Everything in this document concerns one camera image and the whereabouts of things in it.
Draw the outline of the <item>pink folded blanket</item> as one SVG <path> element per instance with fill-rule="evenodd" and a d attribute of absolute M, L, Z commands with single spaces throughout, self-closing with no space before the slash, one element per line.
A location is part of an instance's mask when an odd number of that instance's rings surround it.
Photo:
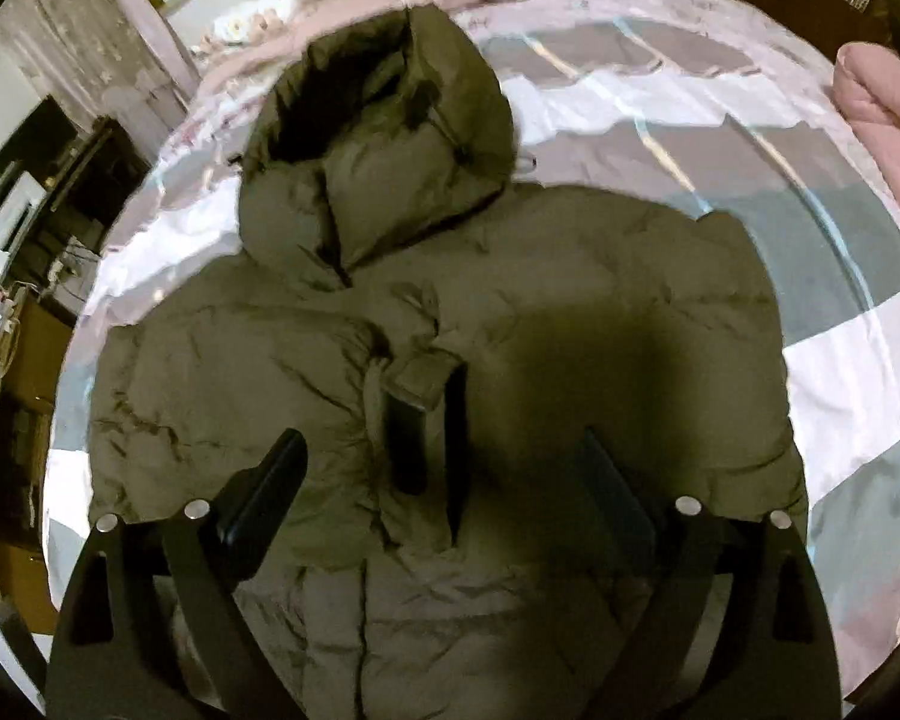
<path fill-rule="evenodd" d="M 900 57 L 873 43 L 837 50 L 832 98 L 900 208 Z"/>

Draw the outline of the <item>grey patterned curtain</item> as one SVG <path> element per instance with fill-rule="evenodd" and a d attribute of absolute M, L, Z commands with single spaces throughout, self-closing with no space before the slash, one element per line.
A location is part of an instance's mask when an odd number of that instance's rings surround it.
<path fill-rule="evenodd" d="M 187 117 L 193 67 L 148 0 L 4 0 L 0 44 L 82 130 L 121 125 L 144 160 Z"/>

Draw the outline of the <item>grey white patchwork bedspread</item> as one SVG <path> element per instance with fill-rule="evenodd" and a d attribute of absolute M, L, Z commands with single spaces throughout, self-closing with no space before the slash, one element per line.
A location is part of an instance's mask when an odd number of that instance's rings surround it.
<path fill-rule="evenodd" d="M 519 179 L 745 227 L 781 312 L 808 494 L 805 520 L 790 518 L 852 691 L 900 644 L 900 210 L 832 102 L 831 68 L 733 0 L 416 7 L 445 11 L 496 74 Z M 87 440 L 107 335 L 237 252 L 248 138 L 305 49 L 198 96 L 110 234 L 59 379 L 43 517 L 55 595 L 102 517 Z"/>

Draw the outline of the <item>black monitor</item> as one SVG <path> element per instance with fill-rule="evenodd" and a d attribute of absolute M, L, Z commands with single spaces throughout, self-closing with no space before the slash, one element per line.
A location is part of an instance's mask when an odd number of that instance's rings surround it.
<path fill-rule="evenodd" d="M 58 163 L 77 138 L 77 128 L 53 96 L 41 99 L 0 149 L 0 177 L 13 163 L 23 165 L 35 181 L 46 184 L 59 172 Z"/>

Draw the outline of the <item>dark wooden desk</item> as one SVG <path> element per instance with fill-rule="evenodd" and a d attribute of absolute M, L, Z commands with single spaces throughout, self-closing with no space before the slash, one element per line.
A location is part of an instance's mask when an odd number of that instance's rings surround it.
<path fill-rule="evenodd" d="M 110 117 L 64 151 L 46 184 L 13 163 L 0 177 L 0 603 L 50 635 L 58 613 L 41 550 L 43 481 L 56 390 L 82 298 L 80 277 L 102 252 L 148 161 Z"/>

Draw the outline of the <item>floral patterned pillow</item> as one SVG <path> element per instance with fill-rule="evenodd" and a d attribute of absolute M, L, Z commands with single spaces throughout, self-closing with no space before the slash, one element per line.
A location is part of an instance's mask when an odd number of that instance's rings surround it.
<path fill-rule="evenodd" d="M 198 59 L 237 47 L 255 46 L 287 31 L 317 0 L 245 0 L 209 21 L 201 36 L 190 44 Z"/>

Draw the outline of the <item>olive green puffer jacket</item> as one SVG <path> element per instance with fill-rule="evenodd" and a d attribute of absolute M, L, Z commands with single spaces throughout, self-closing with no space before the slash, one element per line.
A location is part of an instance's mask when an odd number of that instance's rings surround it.
<path fill-rule="evenodd" d="M 237 603 L 312 718 L 569 718 L 649 590 L 575 468 L 803 522 L 781 312 L 745 227 L 515 174 L 436 7 L 318 39 L 242 158 L 240 247 L 110 330 L 94 515 L 164 518 L 279 434 L 304 484 Z"/>

